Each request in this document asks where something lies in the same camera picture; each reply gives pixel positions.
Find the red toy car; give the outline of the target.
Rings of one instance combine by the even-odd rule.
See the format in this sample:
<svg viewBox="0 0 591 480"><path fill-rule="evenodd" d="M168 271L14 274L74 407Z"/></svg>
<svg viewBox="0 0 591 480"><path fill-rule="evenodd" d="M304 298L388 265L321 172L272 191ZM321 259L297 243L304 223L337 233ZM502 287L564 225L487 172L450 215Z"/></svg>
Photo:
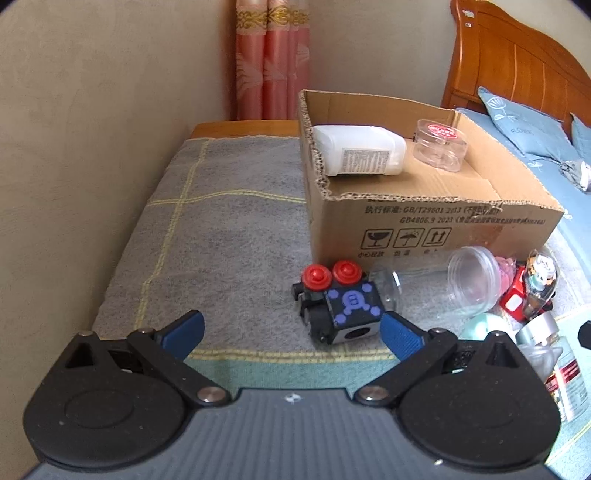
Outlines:
<svg viewBox="0 0 591 480"><path fill-rule="evenodd" d="M526 316L523 312L526 300L525 281L523 279L524 272L525 266L519 265L510 287L498 302L498 306L503 314L508 314L511 318L522 324L527 323L531 319L531 316Z"/></svg>

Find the white plastic bottle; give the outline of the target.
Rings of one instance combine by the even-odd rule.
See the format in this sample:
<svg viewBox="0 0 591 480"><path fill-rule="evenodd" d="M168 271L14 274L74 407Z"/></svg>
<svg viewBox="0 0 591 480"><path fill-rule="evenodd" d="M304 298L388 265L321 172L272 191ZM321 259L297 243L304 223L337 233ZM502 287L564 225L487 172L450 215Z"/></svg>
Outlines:
<svg viewBox="0 0 591 480"><path fill-rule="evenodd" d="M404 170L406 140L386 128L318 125L312 134L327 176L396 176Z"/></svg>

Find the large clear plastic jar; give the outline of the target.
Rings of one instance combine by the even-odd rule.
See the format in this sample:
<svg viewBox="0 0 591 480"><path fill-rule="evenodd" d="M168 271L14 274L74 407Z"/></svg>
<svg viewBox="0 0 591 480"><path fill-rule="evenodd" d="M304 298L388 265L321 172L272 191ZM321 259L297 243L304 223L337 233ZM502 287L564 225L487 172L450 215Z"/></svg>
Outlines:
<svg viewBox="0 0 591 480"><path fill-rule="evenodd" d="M380 262L369 280L388 310L417 324L469 319L493 308L502 295L499 263L482 246L465 246L414 267Z"/></svg>

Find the pink curtain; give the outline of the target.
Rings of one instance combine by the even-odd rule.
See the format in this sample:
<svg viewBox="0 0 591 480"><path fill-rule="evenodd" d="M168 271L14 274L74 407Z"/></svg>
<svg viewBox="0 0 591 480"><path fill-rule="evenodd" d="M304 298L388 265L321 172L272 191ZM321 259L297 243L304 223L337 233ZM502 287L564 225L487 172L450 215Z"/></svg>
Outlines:
<svg viewBox="0 0 591 480"><path fill-rule="evenodd" d="M239 120L293 120L308 87L307 1L237 1L236 107Z"/></svg>

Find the blue pillow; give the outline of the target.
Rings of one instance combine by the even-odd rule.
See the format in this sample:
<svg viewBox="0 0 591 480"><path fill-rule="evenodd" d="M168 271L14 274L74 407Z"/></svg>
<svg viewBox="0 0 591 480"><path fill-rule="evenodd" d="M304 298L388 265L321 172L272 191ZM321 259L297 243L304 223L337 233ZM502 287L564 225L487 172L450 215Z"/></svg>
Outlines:
<svg viewBox="0 0 591 480"><path fill-rule="evenodd" d="M478 88L478 95L497 129L522 154L556 161L581 159L558 120L482 86Z"/></svg>
<svg viewBox="0 0 591 480"><path fill-rule="evenodd" d="M572 141L580 157L591 164L591 128L583 123L574 113L571 114Z"/></svg>

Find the clear jar red label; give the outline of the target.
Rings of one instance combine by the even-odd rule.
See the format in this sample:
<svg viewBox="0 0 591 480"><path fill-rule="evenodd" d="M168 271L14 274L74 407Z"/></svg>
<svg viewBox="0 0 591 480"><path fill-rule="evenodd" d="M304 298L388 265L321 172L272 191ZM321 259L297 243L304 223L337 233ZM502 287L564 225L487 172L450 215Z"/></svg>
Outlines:
<svg viewBox="0 0 591 480"><path fill-rule="evenodd" d="M432 167L457 173L468 151L468 142L460 130L428 119L417 122L414 156Z"/></svg>

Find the wooden bed headboard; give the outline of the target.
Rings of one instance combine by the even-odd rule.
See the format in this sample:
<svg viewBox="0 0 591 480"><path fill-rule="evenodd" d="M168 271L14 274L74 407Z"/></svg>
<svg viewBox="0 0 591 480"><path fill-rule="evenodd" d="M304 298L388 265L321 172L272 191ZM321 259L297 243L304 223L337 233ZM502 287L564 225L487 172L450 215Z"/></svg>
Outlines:
<svg viewBox="0 0 591 480"><path fill-rule="evenodd" d="M590 124L590 77L556 40L488 1L452 1L456 40L441 106L483 113L478 88L542 111L571 132Z"/></svg>

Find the grey green checked blanket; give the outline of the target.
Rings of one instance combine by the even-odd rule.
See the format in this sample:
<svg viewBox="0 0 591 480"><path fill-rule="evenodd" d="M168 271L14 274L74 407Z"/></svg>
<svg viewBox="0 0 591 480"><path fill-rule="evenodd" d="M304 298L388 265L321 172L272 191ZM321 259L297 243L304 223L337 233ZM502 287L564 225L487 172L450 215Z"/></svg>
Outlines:
<svg viewBox="0 0 591 480"><path fill-rule="evenodd" d="M311 340L290 291L310 261L300 141L189 140L148 200L94 329L121 338L196 309L205 335L188 362L227 390L356 390L396 359L378 337Z"/></svg>

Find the open cardboard box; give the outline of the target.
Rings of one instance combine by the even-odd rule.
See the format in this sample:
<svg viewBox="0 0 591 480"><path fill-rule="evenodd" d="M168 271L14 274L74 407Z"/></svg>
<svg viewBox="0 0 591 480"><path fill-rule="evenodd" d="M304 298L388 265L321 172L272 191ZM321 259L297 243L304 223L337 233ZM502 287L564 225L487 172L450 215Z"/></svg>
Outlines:
<svg viewBox="0 0 591 480"><path fill-rule="evenodd" d="M563 217L531 170L460 112L380 95L302 90L298 116L315 263L349 259L370 268L379 260L429 258L470 245L523 260L544 246ZM422 119L465 135L459 172L431 167L411 153ZM318 125L378 126L402 136L409 151L403 172L329 177L312 135Z"/></svg>

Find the crumpled grey cloth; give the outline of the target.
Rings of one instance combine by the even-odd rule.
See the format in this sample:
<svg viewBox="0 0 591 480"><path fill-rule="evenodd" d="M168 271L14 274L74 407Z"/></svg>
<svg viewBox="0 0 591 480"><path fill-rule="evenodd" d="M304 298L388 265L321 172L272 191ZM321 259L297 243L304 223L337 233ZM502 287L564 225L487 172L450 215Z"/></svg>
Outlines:
<svg viewBox="0 0 591 480"><path fill-rule="evenodd" d="M583 193L591 186L591 167L582 159L564 161L560 164L561 174Z"/></svg>

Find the clear correction tape dispenser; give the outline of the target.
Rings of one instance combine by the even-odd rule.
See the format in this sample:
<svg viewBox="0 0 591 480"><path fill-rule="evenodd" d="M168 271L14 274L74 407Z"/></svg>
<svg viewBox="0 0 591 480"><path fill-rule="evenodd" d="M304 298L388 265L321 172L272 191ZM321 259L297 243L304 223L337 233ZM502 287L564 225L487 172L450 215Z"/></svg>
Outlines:
<svg viewBox="0 0 591 480"><path fill-rule="evenodd" d="M523 313L535 316L553 297L559 277L559 268L554 258L538 250L532 250L526 261L523 280L525 301Z"/></svg>

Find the blue pillow far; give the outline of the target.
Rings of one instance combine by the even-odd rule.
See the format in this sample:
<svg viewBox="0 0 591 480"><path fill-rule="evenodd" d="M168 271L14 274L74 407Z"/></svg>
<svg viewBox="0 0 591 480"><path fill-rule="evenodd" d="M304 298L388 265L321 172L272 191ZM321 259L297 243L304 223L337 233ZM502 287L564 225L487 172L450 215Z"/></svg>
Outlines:
<svg viewBox="0 0 591 480"><path fill-rule="evenodd" d="M580 157L591 164L591 128L583 123L574 113L571 114L572 141Z"/></svg>

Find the blue pillow near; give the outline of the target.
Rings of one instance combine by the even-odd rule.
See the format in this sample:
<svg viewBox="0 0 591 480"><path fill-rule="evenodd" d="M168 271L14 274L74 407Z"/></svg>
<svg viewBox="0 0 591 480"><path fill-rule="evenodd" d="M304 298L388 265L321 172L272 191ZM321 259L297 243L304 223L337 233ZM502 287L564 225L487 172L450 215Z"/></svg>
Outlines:
<svg viewBox="0 0 591 480"><path fill-rule="evenodd" d="M581 159L558 120L482 86L478 88L478 95L497 129L522 154L556 161Z"/></svg>

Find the clear bottle yellow capsules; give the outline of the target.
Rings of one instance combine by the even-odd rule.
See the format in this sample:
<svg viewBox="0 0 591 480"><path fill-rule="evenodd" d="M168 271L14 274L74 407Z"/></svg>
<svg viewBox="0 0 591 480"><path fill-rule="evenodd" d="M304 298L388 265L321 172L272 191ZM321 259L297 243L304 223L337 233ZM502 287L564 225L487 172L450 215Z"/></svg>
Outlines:
<svg viewBox="0 0 591 480"><path fill-rule="evenodd" d="M556 403L561 421L582 415L589 405L585 381L553 314L547 311L529 321L516 334L516 342Z"/></svg>

